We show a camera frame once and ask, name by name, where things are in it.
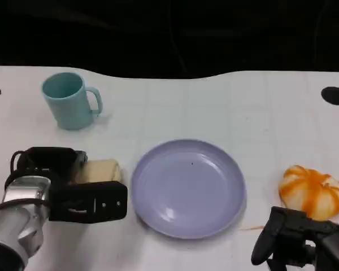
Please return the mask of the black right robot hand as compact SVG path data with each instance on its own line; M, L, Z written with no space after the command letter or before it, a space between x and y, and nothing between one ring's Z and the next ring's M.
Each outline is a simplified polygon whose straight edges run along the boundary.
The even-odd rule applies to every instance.
M288 265L339 270L339 224L273 206L251 255L253 265L263 262L269 270L287 270Z

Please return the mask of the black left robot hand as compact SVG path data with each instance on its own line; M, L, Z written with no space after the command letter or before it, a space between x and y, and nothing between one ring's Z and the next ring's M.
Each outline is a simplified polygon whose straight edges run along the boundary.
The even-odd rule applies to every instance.
M87 161L85 151L68 147L31 147L20 153L16 169L48 172L60 184L68 184L74 181Z

